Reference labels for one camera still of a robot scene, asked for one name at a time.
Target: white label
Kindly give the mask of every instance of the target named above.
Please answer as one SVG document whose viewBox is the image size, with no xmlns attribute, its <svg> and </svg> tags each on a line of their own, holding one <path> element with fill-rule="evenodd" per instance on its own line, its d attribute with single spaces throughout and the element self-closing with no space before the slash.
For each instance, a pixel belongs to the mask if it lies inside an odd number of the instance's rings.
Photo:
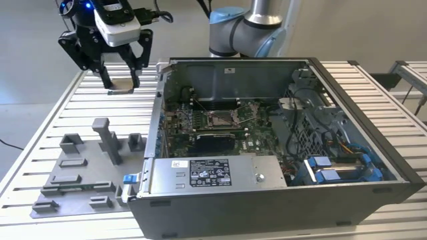
<svg viewBox="0 0 427 240">
<path fill-rule="evenodd" d="M 172 160 L 172 168 L 188 168 L 188 161 Z"/>
<path fill-rule="evenodd" d="M 224 74 L 234 74 L 236 72 L 235 68 L 224 68 Z"/>
</svg>

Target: motherboard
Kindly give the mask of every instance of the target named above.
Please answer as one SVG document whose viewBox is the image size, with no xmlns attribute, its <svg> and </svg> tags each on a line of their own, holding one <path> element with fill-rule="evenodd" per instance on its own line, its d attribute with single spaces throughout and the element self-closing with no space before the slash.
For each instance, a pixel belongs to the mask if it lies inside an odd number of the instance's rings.
<svg viewBox="0 0 427 240">
<path fill-rule="evenodd" d="M 167 106 L 166 135 L 171 158 L 208 156 L 271 156 L 280 158 L 279 146 L 270 122 L 276 103 L 236 100 L 220 105 L 191 102 Z"/>
</svg>

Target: open computer tower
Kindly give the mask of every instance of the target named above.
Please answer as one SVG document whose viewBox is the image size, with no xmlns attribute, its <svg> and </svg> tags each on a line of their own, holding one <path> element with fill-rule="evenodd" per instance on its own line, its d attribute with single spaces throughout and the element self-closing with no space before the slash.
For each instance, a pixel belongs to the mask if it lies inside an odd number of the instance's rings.
<svg viewBox="0 0 427 240">
<path fill-rule="evenodd" d="M 172 58 L 139 180 L 150 239 L 357 225 L 425 185 L 315 58 Z"/>
</svg>

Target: aluminum extrusion table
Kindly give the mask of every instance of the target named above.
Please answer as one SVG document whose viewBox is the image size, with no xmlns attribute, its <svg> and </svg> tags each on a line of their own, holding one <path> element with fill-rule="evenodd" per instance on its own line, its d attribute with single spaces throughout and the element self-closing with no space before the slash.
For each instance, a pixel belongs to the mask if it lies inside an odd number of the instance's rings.
<svg viewBox="0 0 427 240">
<path fill-rule="evenodd" d="M 373 123 L 427 182 L 427 128 L 383 89 L 359 65 L 346 61 L 322 62 Z M 124 63 L 107 64 L 114 78 L 130 77 Z M 82 72 L 72 80 L 52 112 L 31 139 L 0 183 L 0 238 L 32 239 L 144 239 L 131 212 L 32 219 L 30 213 L 62 149 L 62 136 L 79 133 L 83 140 L 98 139 L 91 125 L 110 117 L 111 131 L 124 138 L 148 133 L 156 90 L 156 66 L 140 76 L 132 95 L 107 95 L 100 79 Z M 427 238 L 427 187 L 405 203 L 383 206 L 358 226 L 307 229 L 203 240 L 334 239 L 381 240 Z"/>
</svg>

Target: green circuit board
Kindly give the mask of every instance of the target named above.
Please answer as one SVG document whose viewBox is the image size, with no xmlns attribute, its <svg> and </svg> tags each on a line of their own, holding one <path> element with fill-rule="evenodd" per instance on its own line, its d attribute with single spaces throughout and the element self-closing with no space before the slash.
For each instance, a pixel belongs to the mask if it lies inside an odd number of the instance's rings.
<svg viewBox="0 0 427 240">
<path fill-rule="evenodd" d="M 271 105 L 243 101 L 235 109 L 194 110 L 180 105 L 167 113 L 167 145 L 171 158 L 255 155 L 282 157 L 284 150 L 268 120 Z M 214 152 L 198 152 L 199 135 L 234 135 L 234 148 Z"/>
</svg>

